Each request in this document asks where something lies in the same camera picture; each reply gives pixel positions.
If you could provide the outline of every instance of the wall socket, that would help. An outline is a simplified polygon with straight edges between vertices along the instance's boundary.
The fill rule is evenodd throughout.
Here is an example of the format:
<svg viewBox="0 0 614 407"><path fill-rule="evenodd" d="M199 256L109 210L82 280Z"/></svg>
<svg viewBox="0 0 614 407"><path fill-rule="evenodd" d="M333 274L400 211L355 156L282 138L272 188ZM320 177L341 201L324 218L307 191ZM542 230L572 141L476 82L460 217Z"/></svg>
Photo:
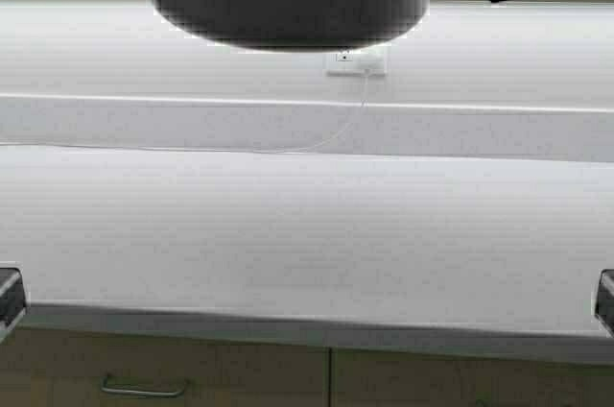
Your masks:
<svg viewBox="0 0 614 407"><path fill-rule="evenodd" d="M377 45L360 50L326 54L326 74L332 76L386 76L388 73L388 46Z"/></svg>

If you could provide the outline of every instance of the countertop surface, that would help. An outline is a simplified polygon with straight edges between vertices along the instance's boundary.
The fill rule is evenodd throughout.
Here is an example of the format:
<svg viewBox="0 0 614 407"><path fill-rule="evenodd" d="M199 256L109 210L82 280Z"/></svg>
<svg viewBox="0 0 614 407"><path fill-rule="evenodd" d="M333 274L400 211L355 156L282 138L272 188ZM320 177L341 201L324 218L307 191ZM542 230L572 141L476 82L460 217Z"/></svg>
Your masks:
<svg viewBox="0 0 614 407"><path fill-rule="evenodd" d="M0 169L34 314L606 336L611 164L5 147Z"/></svg>

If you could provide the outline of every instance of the drawer handle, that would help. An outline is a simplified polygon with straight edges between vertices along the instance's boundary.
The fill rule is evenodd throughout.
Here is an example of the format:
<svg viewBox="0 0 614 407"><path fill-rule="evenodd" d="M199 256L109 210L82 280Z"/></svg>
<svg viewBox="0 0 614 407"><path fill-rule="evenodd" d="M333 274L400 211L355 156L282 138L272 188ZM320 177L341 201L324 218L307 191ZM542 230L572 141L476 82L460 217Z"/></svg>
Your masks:
<svg viewBox="0 0 614 407"><path fill-rule="evenodd" d="M100 389L103 393L108 395L132 395L138 397L154 397L158 399L173 399L184 395L190 384L188 380L185 380L183 386L177 391L147 391L136 390L133 388L122 388L120 386L111 387L109 384L112 378L113 376L111 374L105 375L103 382L100 384Z"/></svg>

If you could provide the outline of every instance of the wooden drawer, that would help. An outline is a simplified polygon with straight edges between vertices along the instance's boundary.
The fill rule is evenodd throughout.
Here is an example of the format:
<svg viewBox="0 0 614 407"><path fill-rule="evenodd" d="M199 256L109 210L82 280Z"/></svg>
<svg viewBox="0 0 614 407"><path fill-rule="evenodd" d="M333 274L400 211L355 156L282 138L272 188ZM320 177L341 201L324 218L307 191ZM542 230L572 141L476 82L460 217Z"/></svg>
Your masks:
<svg viewBox="0 0 614 407"><path fill-rule="evenodd" d="M333 407L601 407L614 368L335 351Z"/></svg>
<svg viewBox="0 0 614 407"><path fill-rule="evenodd" d="M327 399L327 351L318 348L20 329L1 354L0 398L6 391L11 407L324 407ZM175 399L108 395L106 373L113 385L190 385Z"/></svg>

